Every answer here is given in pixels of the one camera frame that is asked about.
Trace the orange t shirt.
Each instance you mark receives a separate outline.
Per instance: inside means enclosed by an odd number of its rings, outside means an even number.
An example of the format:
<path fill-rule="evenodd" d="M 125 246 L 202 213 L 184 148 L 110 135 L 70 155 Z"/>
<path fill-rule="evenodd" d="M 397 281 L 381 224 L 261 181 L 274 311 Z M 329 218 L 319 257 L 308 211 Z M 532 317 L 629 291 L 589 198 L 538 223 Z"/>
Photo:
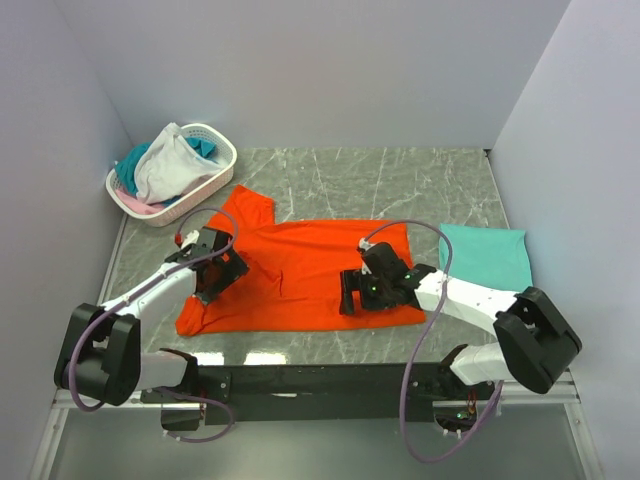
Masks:
<path fill-rule="evenodd" d="M 340 274 L 357 269 L 359 241 L 372 234 L 411 260 L 405 225 L 382 220 L 328 219 L 278 223 L 275 203 L 237 186 L 211 217 L 209 227 L 239 228 L 235 251 L 249 267 L 246 275 L 204 304 L 189 297 L 175 321 L 178 335 L 256 331 L 334 331 L 386 328 L 424 322 L 422 311 L 401 306 L 354 315 L 339 312 Z"/>

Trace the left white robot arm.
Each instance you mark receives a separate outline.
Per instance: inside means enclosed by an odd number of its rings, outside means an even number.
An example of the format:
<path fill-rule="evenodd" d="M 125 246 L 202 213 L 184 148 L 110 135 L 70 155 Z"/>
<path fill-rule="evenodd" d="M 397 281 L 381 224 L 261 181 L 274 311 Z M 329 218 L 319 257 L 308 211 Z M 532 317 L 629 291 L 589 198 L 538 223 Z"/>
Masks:
<path fill-rule="evenodd" d="M 142 334 L 178 303 L 208 304 L 248 272 L 233 248 L 236 237 L 204 227 L 137 287 L 102 305 L 76 307 L 56 362 L 55 385 L 85 412 L 119 406 L 139 390 L 166 390 L 179 402 L 193 399 L 200 388 L 196 358 L 167 348 L 143 353 Z"/>

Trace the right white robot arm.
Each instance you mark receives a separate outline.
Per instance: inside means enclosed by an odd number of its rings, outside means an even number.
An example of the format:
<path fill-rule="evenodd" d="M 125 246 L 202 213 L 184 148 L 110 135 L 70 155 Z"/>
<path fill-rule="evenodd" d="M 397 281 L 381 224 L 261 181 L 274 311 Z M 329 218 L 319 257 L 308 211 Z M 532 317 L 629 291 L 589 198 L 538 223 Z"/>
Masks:
<path fill-rule="evenodd" d="M 545 394 L 581 352 L 582 341 L 548 295 L 536 287 L 496 290 L 446 275 L 429 265 L 409 267 L 390 244 L 361 241 L 362 265 L 340 274 L 339 311 L 386 312 L 401 306 L 444 313 L 495 337 L 452 352 L 439 374 L 444 395 L 460 399 L 483 381 L 516 381 Z"/>

